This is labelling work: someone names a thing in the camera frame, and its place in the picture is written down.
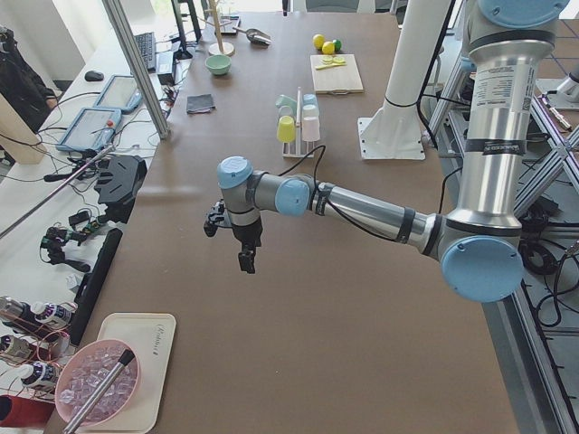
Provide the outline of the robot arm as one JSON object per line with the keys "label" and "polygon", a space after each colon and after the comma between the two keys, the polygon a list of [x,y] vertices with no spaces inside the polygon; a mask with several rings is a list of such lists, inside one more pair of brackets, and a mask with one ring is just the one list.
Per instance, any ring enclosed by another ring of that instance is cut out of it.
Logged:
{"label": "robot arm", "polygon": [[[385,81],[395,79],[396,109],[410,107],[411,76],[426,71],[440,24],[420,16],[413,29],[387,14],[247,13],[242,19],[270,33],[269,49],[242,46],[234,58],[230,88],[220,97],[224,124],[214,149],[218,157],[246,156],[258,170],[277,174],[288,160],[274,139],[273,99],[278,93],[310,84],[309,58],[315,33],[343,39],[356,57],[364,91],[320,98],[322,142],[326,148],[318,178],[369,195],[377,203],[395,202],[418,213],[432,212],[441,181],[438,157],[424,149],[416,160],[365,160],[358,149],[356,120],[374,112]],[[378,239],[342,221],[325,217],[264,215],[264,246],[253,275],[239,271],[233,242],[220,236],[211,245],[218,261],[198,287],[213,301],[249,305],[323,297],[336,290],[342,298],[356,292],[374,296],[379,288],[411,299],[448,298],[437,266],[410,247],[394,245],[396,228]]]}

